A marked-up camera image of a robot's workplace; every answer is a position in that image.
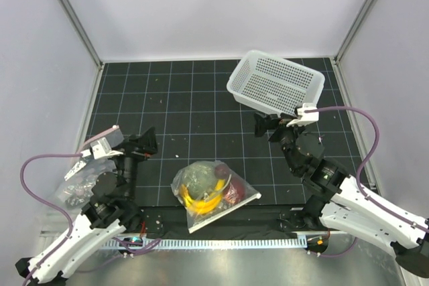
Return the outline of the red apple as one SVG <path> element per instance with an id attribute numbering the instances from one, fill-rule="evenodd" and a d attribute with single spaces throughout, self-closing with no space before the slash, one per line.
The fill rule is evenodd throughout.
<path id="1" fill-rule="evenodd" d="M 214 168 L 214 175 L 218 180 L 227 180 L 231 174 L 229 167 L 222 163 Z"/>
<path id="2" fill-rule="evenodd" d="M 245 186 L 241 180 L 231 180 L 223 191 L 223 199 L 231 205 L 238 204 L 245 197 Z"/>

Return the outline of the green netted melon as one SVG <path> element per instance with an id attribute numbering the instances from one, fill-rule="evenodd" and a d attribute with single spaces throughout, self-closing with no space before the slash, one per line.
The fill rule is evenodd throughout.
<path id="1" fill-rule="evenodd" d="M 202 198 L 215 190 L 218 179 L 213 161 L 196 161 L 184 168 L 181 183 L 193 199 Z"/>

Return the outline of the clear polka dot zip bag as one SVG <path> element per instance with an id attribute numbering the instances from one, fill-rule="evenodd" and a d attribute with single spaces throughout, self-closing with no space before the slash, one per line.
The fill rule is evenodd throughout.
<path id="1" fill-rule="evenodd" d="M 186 210 L 190 234 L 262 197 L 226 163 L 195 161 L 180 169 L 171 189 Z"/>

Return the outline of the yellow banana bunch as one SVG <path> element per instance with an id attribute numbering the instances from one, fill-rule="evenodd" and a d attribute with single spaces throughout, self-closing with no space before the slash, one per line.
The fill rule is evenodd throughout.
<path id="1" fill-rule="evenodd" d="M 211 212 L 222 200 L 225 183 L 225 180 L 218 180 L 214 192 L 212 192 L 207 198 L 203 198 L 201 200 L 193 199 L 188 192 L 188 188 L 182 184 L 180 186 L 179 193 L 182 197 L 185 208 L 197 215 L 203 215 Z"/>

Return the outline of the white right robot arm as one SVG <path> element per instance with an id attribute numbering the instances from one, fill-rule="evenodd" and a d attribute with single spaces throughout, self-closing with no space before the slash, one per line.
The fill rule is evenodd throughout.
<path id="1" fill-rule="evenodd" d="M 385 251 L 409 273 L 428 278 L 428 219 L 392 204 L 325 159 L 320 139 L 299 118 L 255 113 L 254 119 L 255 136 L 270 132 L 291 174 L 311 192 L 301 211 L 306 228 L 346 232 Z"/>

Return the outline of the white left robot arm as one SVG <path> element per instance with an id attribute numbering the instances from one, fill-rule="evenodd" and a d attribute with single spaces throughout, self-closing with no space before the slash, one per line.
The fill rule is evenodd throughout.
<path id="1" fill-rule="evenodd" d="M 92 195 L 75 219 L 26 185 L 23 178 L 26 167 L 42 156 L 33 156 L 22 165 L 19 175 L 23 189 L 33 199 L 61 213 L 68 222 L 68 228 L 44 251 L 16 262 L 15 268 L 24 278 L 24 285 L 65 285 L 77 268 L 107 241 L 141 227 L 143 212 L 135 202 L 138 165 L 158 152 L 156 129 L 150 127 L 141 135 L 132 135 L 112 145 L 107 137 L 117 130 L 119 126 L 112 126 L 72 154 L 78 159 L 78 169 L 93 160 L 107 159 L 115 164 L 113 170 L 96 176 Z"/>

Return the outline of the pile of spare zip bags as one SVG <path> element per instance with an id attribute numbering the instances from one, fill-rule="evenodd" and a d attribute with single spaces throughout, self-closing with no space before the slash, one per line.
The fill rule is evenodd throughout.
<path id="1" fill-rule="evenodd" d="M 107 130 L 87 139 L 81 146 L 93 139 L 106 137 L 110 146 L 124 140 L 119 125 L 113 125 Z M 48 197 L 48 201 L 63 209 L 74 221 L 80 214 L 81 208 L 90 201 L 92 188 L 97 182 L 97 178 L 105 172 L 117 173 L 113 157 L 104 159 L 93 159 L 92 157 L 80 157 L 72 160 L 72 167 L 60 180 L 59 186 Z"/>

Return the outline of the white perforated plastic basket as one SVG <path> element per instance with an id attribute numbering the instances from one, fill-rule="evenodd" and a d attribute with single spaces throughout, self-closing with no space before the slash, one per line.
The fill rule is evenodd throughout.
<path id="1" fill-rule="evenodd" d="M 259 50 L 239 61 L 227 82 L 234 99 L 267 115 L 296 116 L 306 103 L 313 106 L 324 88 L 323 73 Z"/>

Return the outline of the black grid cutting mat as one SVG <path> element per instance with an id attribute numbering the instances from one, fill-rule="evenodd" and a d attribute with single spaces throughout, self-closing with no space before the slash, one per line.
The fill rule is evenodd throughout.
<path id="1" fill-rule="evenodd" d="M 226 163 L 260 192 L 258 205 L 309 199 L 280 146 L 254 136 L 253 110 L 227 91 L 236 65 L 236 60 L 105 65 L 86 136 L 112 125 L 124 136 L 155 128 L 159 151 L 139 167 L 136 195 L 142 206 L 177 206 L 172 180 L 200 160 Z"/>

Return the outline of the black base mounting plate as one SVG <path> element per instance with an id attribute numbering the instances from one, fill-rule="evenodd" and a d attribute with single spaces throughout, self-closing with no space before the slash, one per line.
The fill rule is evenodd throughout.
<path id="1" fill-rule="evenodd" d="M 190 233 L 181 206 L 141 207 L 148 238 L 172 240 L 273 240 L 318 234 L 327 228 L 307 217 L 304 206 L 246 205 Z"/>

